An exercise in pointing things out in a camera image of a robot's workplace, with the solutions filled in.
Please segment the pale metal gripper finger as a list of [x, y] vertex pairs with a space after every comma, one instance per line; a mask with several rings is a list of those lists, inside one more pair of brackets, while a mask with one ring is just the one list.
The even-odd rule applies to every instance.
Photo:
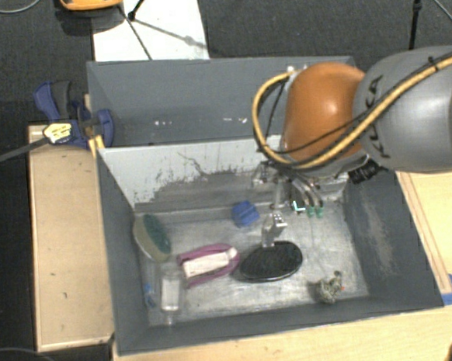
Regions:
[[273, 247], [274, 241], [278, 238], [282, 231], [288, 226], [288, 223], [284, 220], [283, 214], [279, 211], [272, 212], [267, 215], [263, 221], [261, 229], [261, 244], [264, 248]]

